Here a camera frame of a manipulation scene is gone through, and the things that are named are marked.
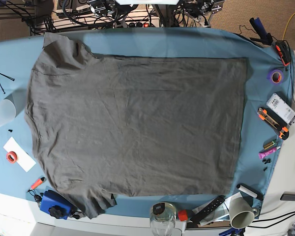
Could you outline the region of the orange marker pen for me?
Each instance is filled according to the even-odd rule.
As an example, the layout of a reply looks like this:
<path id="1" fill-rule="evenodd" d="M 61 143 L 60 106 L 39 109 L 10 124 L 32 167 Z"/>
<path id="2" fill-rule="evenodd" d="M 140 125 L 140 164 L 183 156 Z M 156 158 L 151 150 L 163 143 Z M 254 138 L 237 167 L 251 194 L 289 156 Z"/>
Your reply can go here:
<path id="1" fill-rule="evenodd" d="M 46 179 L 45 177 L 39 178 L 34 184 L 31 185 L 28 192 L 35 190 L 38 186 L 43 184 L 45 182 L 45 179 Z"/>

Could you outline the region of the purple tape roll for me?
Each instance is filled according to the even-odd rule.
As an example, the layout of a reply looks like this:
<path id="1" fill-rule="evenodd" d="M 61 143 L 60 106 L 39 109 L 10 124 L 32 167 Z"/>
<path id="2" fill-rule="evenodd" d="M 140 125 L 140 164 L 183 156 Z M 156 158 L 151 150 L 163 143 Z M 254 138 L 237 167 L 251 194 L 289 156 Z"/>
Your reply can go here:
<path id="1" fill-rule="evenodd" d="M 274 85 L 279 85 L 284 80 L 283 72 L 280 69 L 274 69 L 268 72 L 267 79 Z"/>

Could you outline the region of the black power strip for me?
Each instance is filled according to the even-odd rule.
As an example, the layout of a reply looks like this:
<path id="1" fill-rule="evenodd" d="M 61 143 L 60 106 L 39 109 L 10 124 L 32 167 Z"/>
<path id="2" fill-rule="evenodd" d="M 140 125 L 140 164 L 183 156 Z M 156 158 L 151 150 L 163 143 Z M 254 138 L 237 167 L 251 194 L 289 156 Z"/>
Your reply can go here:
<path id="1" fill-rule="evenodd" d="M 149 28 L 150 25 L 149 23 L 142 23 L 142 22 L 130 22 L 128 25 L 127 25 L 128 28 Z"/>

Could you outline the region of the frosted plastic cup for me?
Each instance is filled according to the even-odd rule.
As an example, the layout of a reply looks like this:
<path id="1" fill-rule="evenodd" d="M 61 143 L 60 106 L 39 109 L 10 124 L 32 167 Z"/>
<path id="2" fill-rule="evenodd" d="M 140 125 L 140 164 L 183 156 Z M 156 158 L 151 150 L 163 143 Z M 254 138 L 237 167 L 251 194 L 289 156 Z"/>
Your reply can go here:
<path id="1" fill-rule="evenodd" d="M 16 108 L 12 101 L 4 99 L 0 102 L 0 127 L 16 117 Z"/>

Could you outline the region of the blue clamp block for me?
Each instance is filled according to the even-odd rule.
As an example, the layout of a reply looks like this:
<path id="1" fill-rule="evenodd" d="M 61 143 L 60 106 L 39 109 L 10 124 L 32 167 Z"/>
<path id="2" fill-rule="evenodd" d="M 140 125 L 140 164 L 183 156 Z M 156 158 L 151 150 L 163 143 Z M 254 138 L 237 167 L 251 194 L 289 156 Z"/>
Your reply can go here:
<path id="1" fill-rule="evenodd" d="M 39 208 L 56 219 L 66 220 L 71 215 L 73 205 L 57 192 L 48 190 L 44 192 Z"/>

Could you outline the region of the dark grey T-shirt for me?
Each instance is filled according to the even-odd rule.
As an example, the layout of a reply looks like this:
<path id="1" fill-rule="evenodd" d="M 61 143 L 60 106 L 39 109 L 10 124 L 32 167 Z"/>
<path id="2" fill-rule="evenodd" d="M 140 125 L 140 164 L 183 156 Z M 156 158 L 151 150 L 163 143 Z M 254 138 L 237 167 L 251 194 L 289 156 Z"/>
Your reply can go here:
<path id="1" fill-rule="evenodd" d="M 246 76 L 246 58 L 94 55 L 46 33 L 25 106 L 33 155 L 89 218 L 114 195 L 226 195 Z"/>

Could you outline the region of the glass jar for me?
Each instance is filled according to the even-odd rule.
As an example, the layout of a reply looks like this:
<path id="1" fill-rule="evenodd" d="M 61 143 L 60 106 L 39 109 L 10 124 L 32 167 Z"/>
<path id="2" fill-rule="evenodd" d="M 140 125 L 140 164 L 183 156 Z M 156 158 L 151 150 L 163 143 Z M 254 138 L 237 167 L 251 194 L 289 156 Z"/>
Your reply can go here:
<path id="1" fill-rule="evenodd" d="M 170 236 L 175 228 L 177 208 L 168 202 L 159 202 L 150 209 L 150 228 L 154 236 Z"/>

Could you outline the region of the grey adapter box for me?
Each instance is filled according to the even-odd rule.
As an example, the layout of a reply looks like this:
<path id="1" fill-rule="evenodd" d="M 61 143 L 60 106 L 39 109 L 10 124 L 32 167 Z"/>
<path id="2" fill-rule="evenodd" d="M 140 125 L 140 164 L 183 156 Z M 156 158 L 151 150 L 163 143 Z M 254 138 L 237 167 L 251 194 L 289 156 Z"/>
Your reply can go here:
<path id="1" fill-rule="evenodd" d="M 281 201 L 293 201 L 295 202 L 295 193 L 292 192 L 285 192 L 280 197 Z"/>

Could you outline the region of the white barcode device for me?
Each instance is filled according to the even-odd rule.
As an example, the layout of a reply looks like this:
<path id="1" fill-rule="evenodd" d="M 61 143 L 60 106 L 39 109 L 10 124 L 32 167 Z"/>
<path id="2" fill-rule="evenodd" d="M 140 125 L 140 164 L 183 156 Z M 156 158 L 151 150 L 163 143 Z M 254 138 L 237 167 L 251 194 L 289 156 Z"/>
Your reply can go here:
<path id="1" fill-rule="evenodd" d="M 286 124 L 295 122 L 295 111 L 277 94 L 273 93 L 266 105 L 275 112 Z"/>

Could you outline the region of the small gold battery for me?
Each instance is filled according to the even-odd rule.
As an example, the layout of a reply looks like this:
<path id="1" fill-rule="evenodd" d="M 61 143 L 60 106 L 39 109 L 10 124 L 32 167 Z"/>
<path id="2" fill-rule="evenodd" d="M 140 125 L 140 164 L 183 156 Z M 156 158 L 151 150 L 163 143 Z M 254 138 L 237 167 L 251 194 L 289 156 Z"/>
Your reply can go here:
<path id="1" fill-rule="evenodd" d="M 274 146 L 275 144 L 276 144 L 276 140 L 269 141 L 268 143 L 266 143 L 266 144 L 263 145 L 263 149 L 264 150 L 267 150 L 270 147 Z"/>

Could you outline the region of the orange tape roll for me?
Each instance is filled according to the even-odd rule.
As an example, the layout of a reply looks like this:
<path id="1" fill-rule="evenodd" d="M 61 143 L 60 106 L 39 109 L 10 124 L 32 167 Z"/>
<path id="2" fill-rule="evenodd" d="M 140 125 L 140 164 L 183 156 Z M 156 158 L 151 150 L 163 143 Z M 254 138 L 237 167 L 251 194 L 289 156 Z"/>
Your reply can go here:
<path id="1" fill-rule="evenodd" d="M 10 151 L 6 154 L 6 159 L 9 163 L 14 164 L 18 161 L 18 156 L 15 152 Z"/>

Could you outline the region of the orange black clamp tool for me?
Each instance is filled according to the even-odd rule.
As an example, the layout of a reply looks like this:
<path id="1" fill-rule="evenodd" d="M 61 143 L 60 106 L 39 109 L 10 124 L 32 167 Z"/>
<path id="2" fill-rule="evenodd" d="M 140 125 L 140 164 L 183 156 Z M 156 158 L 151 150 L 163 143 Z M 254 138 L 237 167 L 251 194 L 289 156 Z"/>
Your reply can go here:
<path id="1" fill-rule="evenodd" d="M 275 42 L 275 47 L 283 65 L 288 66 L 291 63 L 291 54 L 287 43 L 283 40 L 278 40 Z"/>

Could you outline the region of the white paper sheet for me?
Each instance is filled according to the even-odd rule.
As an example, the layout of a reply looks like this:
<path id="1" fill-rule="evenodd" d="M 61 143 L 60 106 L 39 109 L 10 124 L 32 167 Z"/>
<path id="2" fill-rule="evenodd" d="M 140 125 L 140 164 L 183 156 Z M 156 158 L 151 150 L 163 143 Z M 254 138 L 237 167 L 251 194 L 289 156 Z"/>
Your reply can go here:
<path id="1" fill-rule="evenodd" d="M 3 146 L 4 150 L 8 153 L 13 151 L 18 156 L 17 164 L 25 171 L 28 172 L 36 162 L 20 147 L 20 145 L 11 137 Z"/>

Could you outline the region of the white black marker roll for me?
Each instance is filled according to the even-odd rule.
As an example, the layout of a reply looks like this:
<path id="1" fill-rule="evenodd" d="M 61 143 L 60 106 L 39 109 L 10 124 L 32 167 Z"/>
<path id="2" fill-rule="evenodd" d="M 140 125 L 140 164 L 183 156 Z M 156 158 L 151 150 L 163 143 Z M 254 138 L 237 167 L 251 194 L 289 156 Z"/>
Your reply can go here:
<path id="1" fill-rule="evenodd" d="M 241 192 L 243 192 L 243 193 L 251 196 L 252 198 L 255 198 L 255 199 L 259 200 L 259 201 L 263 201 L 264 200 L 263 194 L 261 194 L 260 192 L 258 192 L 255 189 L 253 189 L 252 187 L 249 187 L 248 185 L 245 185 L 245 184 L 240 183 L 240 184 L 237 184 L 236 185 L 236 188 L 239 191 L 241 191 Z"/>

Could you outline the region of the grey-green mug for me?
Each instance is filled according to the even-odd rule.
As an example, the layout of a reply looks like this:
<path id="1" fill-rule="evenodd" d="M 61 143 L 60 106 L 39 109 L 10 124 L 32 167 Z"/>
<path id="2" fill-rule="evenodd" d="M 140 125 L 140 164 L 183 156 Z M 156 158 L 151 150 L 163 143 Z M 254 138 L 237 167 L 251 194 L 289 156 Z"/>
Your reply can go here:
<path id="1" fill-rule="evenodd" d="M 249 226 L 258 215 L 259 210 L 251 207 L 243 197 L 231 200 L 229 217 L 233 228 L 242 229 Z"/>

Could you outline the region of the black remote control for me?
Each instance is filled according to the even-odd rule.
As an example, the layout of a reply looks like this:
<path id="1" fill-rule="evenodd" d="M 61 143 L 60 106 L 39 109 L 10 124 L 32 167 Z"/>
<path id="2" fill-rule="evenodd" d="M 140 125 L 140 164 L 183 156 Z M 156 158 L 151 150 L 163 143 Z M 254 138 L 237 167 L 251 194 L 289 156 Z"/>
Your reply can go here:
<path id="1" fill-rule="evenodd" d="M 216 197 L 197 214 L 192 216 L 190 218 L 190 221 L 193 223 L 199 223 L 201 220 L 205 219 L 210 213 L 214 212 L 220 205 L 222 205 L 224 201 L 224 196 L 220 195 Z"/>

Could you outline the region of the blue black clamp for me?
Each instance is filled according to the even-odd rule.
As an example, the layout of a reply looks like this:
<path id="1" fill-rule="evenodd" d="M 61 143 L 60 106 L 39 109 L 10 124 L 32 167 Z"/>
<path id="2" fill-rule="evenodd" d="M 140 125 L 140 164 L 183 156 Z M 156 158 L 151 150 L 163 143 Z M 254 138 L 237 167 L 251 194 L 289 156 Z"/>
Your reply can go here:
<path id="1" fill-rule="evenodd" d="M 271 46 L 273 43 L 272 35 L 265 30 L 260 18 L 259 17 L 256 19 L 251 18 L 249 22 L 251 26 L 253 27 L 253 29 L 255 30 L 256 34 L 259 36 L 259 38 L 250 37 L 250 40 L 254 42 L 262 43 L 263 45 Z"/>

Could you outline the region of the orange black utility knife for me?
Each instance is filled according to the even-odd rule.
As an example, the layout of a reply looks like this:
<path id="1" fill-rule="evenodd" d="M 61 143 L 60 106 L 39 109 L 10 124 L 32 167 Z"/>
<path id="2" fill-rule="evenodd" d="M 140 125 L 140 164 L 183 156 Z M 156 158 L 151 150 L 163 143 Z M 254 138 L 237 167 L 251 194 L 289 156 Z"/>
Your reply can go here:
<path id="1" fill-rule="evenodd" d="M 257 110 L 257 114 L 261 120 L 263 120 L 267 125 L 269 125 L 272 128 L 272 130 L 276 133 L 276 135 L 280 139 L 282 139 L 282 140 L 288 139 L 288 137 L 289 137 L 288 128 L 285 125 L 279 123 L 273 117 L 271 117 L 268 114 L 266 109 L 259 107 Z"/>

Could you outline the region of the orange cube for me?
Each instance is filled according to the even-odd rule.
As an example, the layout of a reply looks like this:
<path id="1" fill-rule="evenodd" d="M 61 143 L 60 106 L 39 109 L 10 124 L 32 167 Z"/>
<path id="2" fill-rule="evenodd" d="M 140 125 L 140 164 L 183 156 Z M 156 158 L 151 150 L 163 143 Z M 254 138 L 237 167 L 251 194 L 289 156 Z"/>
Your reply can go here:
<path id="1" fill-rule="evenodd" d="M 181 210 L 178 212 L 178 218 L 180 221 L 187 221 L 188 220 L 188 212 L 187 210 Z"/>

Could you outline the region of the purple glue tube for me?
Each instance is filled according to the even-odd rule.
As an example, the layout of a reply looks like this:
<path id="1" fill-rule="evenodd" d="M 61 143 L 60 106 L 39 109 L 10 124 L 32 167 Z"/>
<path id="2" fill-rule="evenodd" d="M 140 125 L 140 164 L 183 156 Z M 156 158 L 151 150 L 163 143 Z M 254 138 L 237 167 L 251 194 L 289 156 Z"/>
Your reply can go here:
<path id="1" fill-rule="evenodd" d="M 263 151 L 261 153 L 258 154 L 258 157 L 259 159 L 263 159 L 265 158 L 266 156 L 272 154 L 272 153 L 275 153 L 276 151 L 278 151 L 281 147 L 280 146 L 277 146 L 277 147 L 273 147 L 273 148 L 270 148 L 269 150 L 266 150 L 266 151 Z"/>

